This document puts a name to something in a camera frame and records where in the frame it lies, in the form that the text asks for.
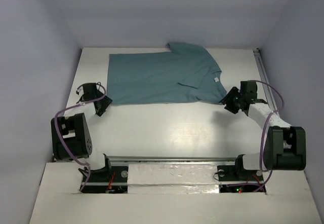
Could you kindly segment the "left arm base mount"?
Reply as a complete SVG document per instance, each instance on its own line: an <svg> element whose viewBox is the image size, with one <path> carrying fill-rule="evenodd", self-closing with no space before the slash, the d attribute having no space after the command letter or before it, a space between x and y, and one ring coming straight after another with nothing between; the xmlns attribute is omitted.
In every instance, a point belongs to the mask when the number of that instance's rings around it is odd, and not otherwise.
<svg viewBox="0 0 324 224"><path fill-rule="evenodd" d="M128 192L128 166L112 166L110 170L106 167L91 170L87 182L88 170L79 169L83 178L81 181L81 192L85 194L126 194Z"/></svg>

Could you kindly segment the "aluminium front rail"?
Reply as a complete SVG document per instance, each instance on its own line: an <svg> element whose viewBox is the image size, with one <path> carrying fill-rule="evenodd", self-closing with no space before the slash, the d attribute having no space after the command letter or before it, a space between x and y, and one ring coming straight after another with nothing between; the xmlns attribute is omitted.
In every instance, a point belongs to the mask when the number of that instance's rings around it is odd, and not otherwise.
<svg viewBox="0 0 324 224"><path fill-rule="evenodd" d="M116 157L108 156L112 163L156 163L156 162L234 162L237 157L230 158L163 158L163 157Z"/></svg>

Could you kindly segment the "teal t-shirt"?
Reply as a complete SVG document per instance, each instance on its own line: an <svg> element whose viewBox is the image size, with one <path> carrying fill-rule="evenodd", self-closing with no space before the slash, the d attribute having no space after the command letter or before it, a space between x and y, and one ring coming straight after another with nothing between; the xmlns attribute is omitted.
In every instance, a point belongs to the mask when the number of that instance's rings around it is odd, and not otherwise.
<svg viewBox="0 0 324 224"><path fill-rule="evenodd" d="M109 56L107 96L114 105L220 103L227 91L212 55L198 45L167 47L167 52Z"/></svg>

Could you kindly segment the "aluminium rail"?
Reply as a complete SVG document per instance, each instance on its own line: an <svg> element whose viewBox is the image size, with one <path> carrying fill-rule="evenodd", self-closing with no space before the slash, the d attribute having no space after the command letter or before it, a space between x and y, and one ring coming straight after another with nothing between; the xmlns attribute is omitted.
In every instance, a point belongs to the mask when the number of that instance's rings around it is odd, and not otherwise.
<svg viewBox="0 0 324 224"><path fill-rule="evenodd" d="M116 157L108 156L112 163L156 163L156 162L234 162L237 157L230 158L163 158L163 157Z"/></svg>
<svg viewBox="0 0 324 224"><path fill-rule="evenodd" d="M262 82L265 82L265 83L269 84L268 77L266 75L264 64L263 64L263 61L262 61L262 58L261 58L260 50L259 49L253 49L253 54L254 54L256 65L257 65L258 72L259 72L259 75L260 75L260 80ZM274 97L273 97L272 89L270 87L268 87L267 85L264 85L264 84L262 84L262 86L263 86L263 89L264 89L264 92L265 92L265 97L266 97L266 100L267 100L269 106L273 110L276 110L277 107L276 107L276 103L275 103L275 100L274 100Z"/></svg>

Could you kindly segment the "white foil-taped centre block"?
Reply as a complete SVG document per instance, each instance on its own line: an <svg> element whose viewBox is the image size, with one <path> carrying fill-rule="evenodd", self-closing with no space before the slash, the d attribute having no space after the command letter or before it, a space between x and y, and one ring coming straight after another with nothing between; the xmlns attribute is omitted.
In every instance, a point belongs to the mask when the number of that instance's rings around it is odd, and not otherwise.
<svg viewBox="0 0 324 224"><path fill-rule="evenodd" d="M131 164L129 194L217 194L213 164Z"/></svg>

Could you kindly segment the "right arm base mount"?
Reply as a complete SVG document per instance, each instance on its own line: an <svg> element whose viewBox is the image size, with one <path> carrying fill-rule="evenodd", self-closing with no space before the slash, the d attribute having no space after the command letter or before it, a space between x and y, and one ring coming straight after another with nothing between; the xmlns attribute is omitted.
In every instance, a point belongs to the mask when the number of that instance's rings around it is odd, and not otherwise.
<svg viewBox="0 0 324 224"><path fill-rule="evenodd" d="M213 179L218 182L220 193L266 193L263 176L256 170L237 170L234 165L217 166Z"/></svg>

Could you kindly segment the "aluminium right side rail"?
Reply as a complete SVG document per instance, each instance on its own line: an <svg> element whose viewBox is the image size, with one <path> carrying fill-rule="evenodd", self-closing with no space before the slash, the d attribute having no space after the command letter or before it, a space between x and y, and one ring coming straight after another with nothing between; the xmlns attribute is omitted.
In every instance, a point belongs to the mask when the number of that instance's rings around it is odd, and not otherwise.
<svg viewBox="0 0 324 224"><path fill-rule="evenodd" d="M266 75L264 64L263 64L263 61L262 61L262 58L261 58L260 50L259 49L253 49L253 54L254 54L256 65L257 65L258 72L259 72L259 75L260 75L260 80L262 82L265 82L265 83L269 84L268 77ZM265 97L266 97L266 100L267 100L269 106L273 110L276 110L277 107L276 107L276 103L275 103L275 100L274 100L274 97L273 97L272 89L270 87L268 87L267 85L264 85L264 84L262 84L262 86L263 86L263 89L264 89L264 92L265 92Z"/></svg>

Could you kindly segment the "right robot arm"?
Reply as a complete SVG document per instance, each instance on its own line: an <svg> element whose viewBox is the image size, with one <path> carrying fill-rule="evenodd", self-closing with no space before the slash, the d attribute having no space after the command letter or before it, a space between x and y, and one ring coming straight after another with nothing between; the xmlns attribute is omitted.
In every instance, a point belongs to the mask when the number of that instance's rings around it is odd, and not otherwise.
<svg viewBox="0 0 324 224"><path fill-rule="evenodd" d="M233 166L238 179L247 178L252 171L302 171L306 167L306 132L292 126L258 98L258 80L242 81L221 100L229 112L245 113L262 129L260 150L256 154L239 155Z"/></svg>

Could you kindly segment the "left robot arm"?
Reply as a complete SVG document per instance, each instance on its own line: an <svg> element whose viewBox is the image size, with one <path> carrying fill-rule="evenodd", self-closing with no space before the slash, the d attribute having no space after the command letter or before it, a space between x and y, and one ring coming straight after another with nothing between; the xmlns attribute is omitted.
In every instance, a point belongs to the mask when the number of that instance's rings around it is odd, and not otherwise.
<svg viewBox="0 0 324 224"><path fill-rule="evenodd" d="M82 175L88 178L90 164L80 161L89 158L93 151L88 121L102 116L112 99L100 82L84 83L77 87L76 94L80 96L77 103L51 119L52 149L56 160L77 162L83 167Z"/></svg>

